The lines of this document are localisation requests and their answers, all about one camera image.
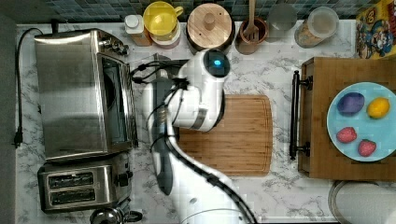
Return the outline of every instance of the wooden cutting board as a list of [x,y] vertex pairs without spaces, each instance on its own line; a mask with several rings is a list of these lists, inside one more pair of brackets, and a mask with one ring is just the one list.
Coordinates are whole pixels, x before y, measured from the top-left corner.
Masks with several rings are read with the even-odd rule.
[[381,161],[353,161],[337,149],[327,131],[329,106],[340,91],[374,82],[396,92],[395,71],[396,62],[388,60],[316,57],[303,63],[301,80],[312,76],[314,83],[311,91],[301,88],[299,145],[309,142],[311,147],[309,157],[298,154],[300,172],[321,179],[396,181],[396,154]]
[[207,133],[180,129],[179,146],[226,175],[267,175],[273,148],[268,97],[226,95],[221,122]]

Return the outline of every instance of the stainless steel toaster oven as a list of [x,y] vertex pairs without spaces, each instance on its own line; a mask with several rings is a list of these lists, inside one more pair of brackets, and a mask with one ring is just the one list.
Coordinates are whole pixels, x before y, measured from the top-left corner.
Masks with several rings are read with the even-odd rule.
[[137,146],[127,46],[91,29],[37,35],[35,52],[47,161]]

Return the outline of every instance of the cord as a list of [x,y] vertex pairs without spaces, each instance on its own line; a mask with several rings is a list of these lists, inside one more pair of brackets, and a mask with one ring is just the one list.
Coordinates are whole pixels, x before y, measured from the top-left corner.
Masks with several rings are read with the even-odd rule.
[[181,94],[180,94],[180,98],[179,98],[179,103],[178,103],[178,109],[177,109],[175,118],[174,118],[174,120],[172,121],[172,124],[175,123],[175,121],[176,121],[176,119],[177,119],[177,116],[178,116],[178,113],[180,112],[181,104],[183,103],[183,95],[184,95],[184,90],[181,90]]
[[[167,108],[169,106],[169,102],[172,101],[172,98],[176,95],[176,92],[178,90],[182,89],[181,85],[177,85],[177,87],[175,89],[171,89],[171,91],[173,91],[171,98],[169,99],[168,103],[166,104],[165,101],[163,100],[163,102],[158,105],[152,112],[151,114],[148,116],[148,121],[150,116],[157,111],[160,107],[164,106],[165,108]],[[167,93],[164,97],[164,99],[167,98],[167,96],[169,96],[169,94],[171,93]],[[206,181],[211,184],[214,187],[218,187],[221,190],[223,190],[236,204],[236,206],[239,208],[240,212],[243,214],[243,216],[248,220],[249,223],[258,223],[257,219],[254,217],[253,212],[249,209],[248,205],[244,202],[244,200],[230,187],[228,187],[226,184],[224,184],[223,182],[221,182],[219,180],[219,178],[213,174],[208,173],[207,171],[205,171],[204,169],[196,166],[195,164],[193,164],[191,161],[188,161],[187,159],[185,159],[177,150],[175,150],[172,147],[172,144],[169,142],[169,137],[171,137],[173,135],[170,135],[167,133],[167,123],[165,122],[165,134],[161,134],[159,137],[157,137],[155,139],[155,141],[151,144],[150,146],[150,151],[152,150],[152,148],[154,147],[154,145],[160,140],[160,139],[164,139],[164,141],[166,142],[166,144],[168,146],[170,146],[170,150],[172,152],[172,154],[174,154],[174,156],[176,158],[178,158],[180,161],[182,161],[186,166],[188,166],[189,168],[191,168],[196,174],[202,176],[203,178],[206,179]]]
[[14,145],[15,148],[18,148],[23,142],[23,132],[22,132],[22,98],[21,98],[21,70],[20,70],[20,55],[21,55],[21,45],[23,43],[23,39],[29,34],[31,31],[37,30],[40,34],[43,34],[37,28],[30,28],[23,32],[20,41],[18,43],[17,51],[15,53],[15,76],[17,77],[17,89],[18,89],[18,129],[15,133],[14,137]]
[[[150,74],[146,75],[145,77],[134,77],[134,75],[138,71],[143,71],[148,67],[157,67],[157,68]],[[132,81],[136,84],[148,84],[148,82],[145,81],[145,79],[153,76],[159,70],[167,68],[167,67],[180,67],[180,65],[179,64],[170,64],[170,63],[166,63],[166,62],[154,62],[153,61],[153,62],[149,62],[149,63],[140,64],[139,66],[137,66],[136,69],[134,69],[132,72],[130,72],[129,75],[132,77]]]

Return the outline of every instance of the purple egg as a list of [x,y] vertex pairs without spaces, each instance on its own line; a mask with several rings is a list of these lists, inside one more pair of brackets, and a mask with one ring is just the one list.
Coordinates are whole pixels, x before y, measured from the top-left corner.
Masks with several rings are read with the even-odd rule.
[[352,116],[364,106],[364,96],[358,92],[345,94],[337,104],[337,109],[344,116]]

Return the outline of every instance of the black tray handle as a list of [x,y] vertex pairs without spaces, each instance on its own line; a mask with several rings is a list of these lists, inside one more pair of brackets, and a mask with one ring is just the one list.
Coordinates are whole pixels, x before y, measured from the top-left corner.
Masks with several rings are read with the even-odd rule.
[[291,99],[291,121],[290,121],[290,159],[295,160],[297,151],[302,151],[309,157],[310,143],[306,142],[302,147],[297,147],[297,123],[298,123],[298,108],[300,100],[300,85],[306,87],[307,90],[312,91],[314,79],[308,77],[306,80],[300,80],[299,71],[294,71],[292,81],[292,99]]

